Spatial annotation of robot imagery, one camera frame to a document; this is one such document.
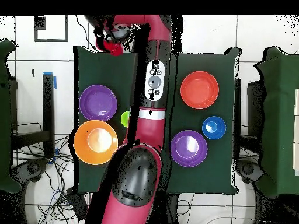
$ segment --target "green table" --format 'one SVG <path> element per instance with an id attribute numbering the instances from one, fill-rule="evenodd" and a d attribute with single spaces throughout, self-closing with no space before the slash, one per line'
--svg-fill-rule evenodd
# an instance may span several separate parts
<path id="1" fill-rule="evenodd" d="M 108 123 L 116 130 L 122 143 L 126 128 L 120 116 L 129 109 L 135 54 L 119 57 L 110 54 L 78 49 L 79 96 L 90 85 L 101 84 L 109 87 L 116 95 L 118 109 Z M 179 54 L 178 61 L 171 57 L 169 96 L 165 121 L 165 146 L 162 162 L 171 166 L 169 193 L 235 194 L 231 185 L 232 163 L 232 118 L 234 109 L 235 60 L 239 49 L 230 49 L 225 54 Z M 206 71 L 218 81 L 220 93 L 217 101 L 205 110 L 194 110 L 186 106 L 180 98 L 180 84 L 191 72 Z M 201 125 L 209 116 L 219 116 L 227 125 L 227 132 L 219 140 L 207 140 L 208 155 L 205 161 L 194 168 L 184 168 L 176 164 L 169 155 L 170 140 L 182 130 L 194 130 L 202 134 Z M 79 125 L 87 121 L 79 113 Z M 106 166 L 91 166 L 79 161 L 79 192 L 97 191 Z"/>
<path id="2" fill-rule="evenodd" d="M 18 193 L 22 186 L 9 175 L 12 165 L 11 160 L 11 97 L 9 91 L 9 75 L 6 67 L 8 55 L 16 49 L 16 45 L 10 40 L 0 40 L 0 190 L 10 193 Z"/>
<path id="3" fill-rule="evenodd" d="M 263 102 L 265 122 L 260 160 L 265 175 L 256 185 L 268 198 L 281 194 L 299 195 L 299 176 L 293 170 L 294 105 L 295 90 L 299 88 L 299 56 L 271 47 L 265 60 L 256 67 L 260 70 L 267 93 Z"/>

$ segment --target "control buttons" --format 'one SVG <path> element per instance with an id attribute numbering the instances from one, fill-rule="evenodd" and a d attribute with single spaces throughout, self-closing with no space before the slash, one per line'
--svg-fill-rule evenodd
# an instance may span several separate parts
<path id="1" fill-rule="evenodd" d="M 151 76 L 148 80 L 148 84 L 152 89 L 156 89 L 161 85 L 161 79 L 157 76 Z"/>
<path id="2" fill-rule="evenodd" d="M 152 68 L 153 68 L 154 70 L 157 70 L 157 69 L 159 69 L 159 65 L 158 65 L 158 64 L 152 64 Z"/>

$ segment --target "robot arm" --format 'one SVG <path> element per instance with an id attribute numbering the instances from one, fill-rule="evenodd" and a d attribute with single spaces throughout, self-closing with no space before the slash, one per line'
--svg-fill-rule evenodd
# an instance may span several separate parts
<path id="1" fill-rule="evenodd" d="M 111 53 L 130 35 L 132 25 L 147 25 L 139 44 L 136 79 L 127 136 L 114 153 L 85 224 L 146 224 L 162 169 L 165 108 L 171 50 L 167 15 L 85 16 L 95 28 L 96 43 Z"/>

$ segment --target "blue tape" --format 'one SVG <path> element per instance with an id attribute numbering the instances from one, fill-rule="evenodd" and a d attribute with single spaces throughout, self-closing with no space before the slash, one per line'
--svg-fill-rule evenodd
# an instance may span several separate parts
<path id="1" fill-rule="evenodd" d="M 55 148 L 55 152 L 54 152 L 54 154 L 55 154 L 55 155 L 58 155 L 58 154 L 59 154 L 59 148 Z M 53 158 L 52 158 L 52 161 L 55 162 L 56 159 L 57 159 L 56 157 L 53 157 Z"/>
<path id="2" fill-rule="evenodd" d="M 56 76 L 54 76 L 54 78 L 53 78 L 53 86 L 54 86 L 55 89 L 57 88 L 57 84 L 56 84 Z"/>

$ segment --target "bowl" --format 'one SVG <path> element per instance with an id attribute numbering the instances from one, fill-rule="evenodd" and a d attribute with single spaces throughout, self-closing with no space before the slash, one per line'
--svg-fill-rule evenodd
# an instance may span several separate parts
<path id="1" fill-rule="evenodd" d="M 215 77 L 205 71 L 195 71 L 184 78 L 180 95 L 193 109 L 206 109 L 217 100 L 219 85 Z"/>
<path id="2" fill-rule="evenodd" d="M 208 139 L 217 140 L 224 136 L 227 127 L 222 118 L 211 116 L 204 121 L 202 130 Z"/>
<path id="3" fill-rule="evenodd" d="M 171 141 L 171 157 L 183 167 L 198 166 L 206 156 L 207 142 L 196 131 L 181 131 Z"/>
<path id="4" fill-rule="evenodd" d="M 108 87 L 92 85 L 81 94 L 79 107 L 86 119 L 106 122 L 115 115 L 117 100 Z"/>
<path id="5" fill-rule="evenodd" d="M 108 162 L 118 147 L 115 130 L 106 122 L 90 120 L 78 128 L 74 136 L 75 153 L 89 165 Z"/>

